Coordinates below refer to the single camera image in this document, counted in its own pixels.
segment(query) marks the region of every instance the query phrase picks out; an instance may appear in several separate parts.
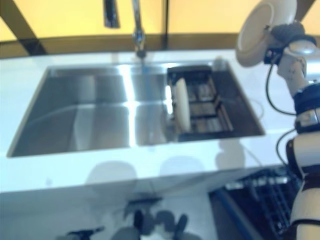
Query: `wall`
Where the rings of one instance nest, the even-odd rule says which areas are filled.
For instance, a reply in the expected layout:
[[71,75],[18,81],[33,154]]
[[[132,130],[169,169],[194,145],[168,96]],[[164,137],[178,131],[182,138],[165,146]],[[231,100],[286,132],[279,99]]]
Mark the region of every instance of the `wall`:
[[302,20],[302,24],[307,34],[320,35],[320,0],[315,0]]
[[171,0],[169,33],[238,33],[260,0]]
[[[103,0],[14,0],[38,38],[132,34],[132,0],[117,0],[120,28],[104,25]],[[140,0],[147,34],[163,31],[163,0]]]
[[4,22],[2,17],[0,17],[0,42],[15,40],[17,40],[16,36]]

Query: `black cable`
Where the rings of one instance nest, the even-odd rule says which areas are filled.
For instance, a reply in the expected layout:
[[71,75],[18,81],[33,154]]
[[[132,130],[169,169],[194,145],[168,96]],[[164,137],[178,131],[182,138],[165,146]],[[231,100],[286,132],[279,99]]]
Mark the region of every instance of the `black cable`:
[[270,69],[269,69],[269,72],[268,72],[268,75],[266,77],[266,81],[265,81],[265,95],[266,95],[266,98],[269,102],[269,104],[271,105],[271,107],[276,110],[277,112],[281,113],[281,114],[285,114],[285,115],[289,115],[289,116],[296,116],[295,113],[293,112],[288,112],[288,111],[284,111],[284,110],[281,110],[279,108],[277,108],[274,103],[271,101],[271,98],[270,98],[270,95],[269,95],[269,83],[270,83],[270,76],[271,76],[271,73],[272,73],[272,69],[274,67],[274,64],[272,64],[270,66]]
[[283,165],[285,166],[288,166],[287,163],[285,162],[285,160],[282,158],[282,156],[280,155],[280,152],[279,152],[279,146],[280,146],[280,143],[282,141],[282,139],[284,139],[284,137],[286,137],[287,135],[293,133],[296,129],[293,128],[289,131],[286,131],[284,134],[281,135],[281,137],[279,137],[279,139],[277,140],[276,142],[276,145],[275,145],[275,151],[276,151],[276,154],[278,155],[278,158],[280,159],[280,161],[283,163]]

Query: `countertop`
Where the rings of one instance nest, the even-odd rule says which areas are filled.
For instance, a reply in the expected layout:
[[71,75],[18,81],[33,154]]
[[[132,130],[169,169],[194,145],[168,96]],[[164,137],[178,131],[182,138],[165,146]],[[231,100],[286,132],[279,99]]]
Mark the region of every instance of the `countertop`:
[[[216,57],[228,60],[265,135],[14,158],[7,157],[9,148],[48,66],[124,64],[138,60],[133,52],[0,60],[0,193],[281,164],[275,145],[279,136],[293,127],[294,117],[277,113],[269,106],[265,96],[268,66],[261,63],[243,68],[234,50],[149,52],[146,61],[211,61]],[[276,74],[276,67],[270,80],[270,95],[279,108],[294,110],[286,83]],[[280,145],[284,157],[286,139]]]

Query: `faucet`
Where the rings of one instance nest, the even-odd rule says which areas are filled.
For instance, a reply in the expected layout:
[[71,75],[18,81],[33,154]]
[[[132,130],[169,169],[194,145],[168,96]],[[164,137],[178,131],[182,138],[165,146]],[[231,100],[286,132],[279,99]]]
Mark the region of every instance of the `faucet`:
[[[143,60],[146,57],[146,35],[141,25],[140,15],[140,0],[132,0],[133,15],[135,22],[135,29],[133,32],[133,42],[135,45],[135,52],[138,58]],[[104,0],[104,25],[108,28],[120,28],[117,2],[116,0]]]

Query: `sink basin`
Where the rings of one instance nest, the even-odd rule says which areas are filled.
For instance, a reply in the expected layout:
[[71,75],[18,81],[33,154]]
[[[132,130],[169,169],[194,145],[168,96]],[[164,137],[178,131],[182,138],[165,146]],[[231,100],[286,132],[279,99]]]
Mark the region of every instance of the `sink basin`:
[[[215,76],[215,73],[228,73],[227,78],[233,83],[233,88],[230,87],[233,92],[231,95],[227,89],[220,92],[225,92],[227,98],[240,96],[246,109],[241,112],[239,109],[233,111],[232,104],[230,105],[232,100],[219,95],[219,103],[222,101],[225,104],[223,109],[219,110],[223,117],[218,116],[218,110],[214,113],[214,119],[211,118],[215,122],[211,124],[213,130],[206,132],[207,128],[202,126],[201,132],[197,132],[197,126],[199,128],[204,124],[206,116],[204,119],[196,117],[191,121],[193,131],[182,133],[177,127],[174,115],[175,86],[172,76],[176,74],[172,75],[172,69],[178,68],[181,74],[189,69],[196,69],[197,66],[206,66],[206,70],[209,68],[212,76]],[[237,96],[234,96],[235,90],[238,91]],[[242,125],[237,127],[236,119],[239,118],[246,121],[242,119]],[[261,134],[263,131],[226,62],[220,62],[218,68],[214,62],[55,66],[46,70],[8,156],[158,145]]]

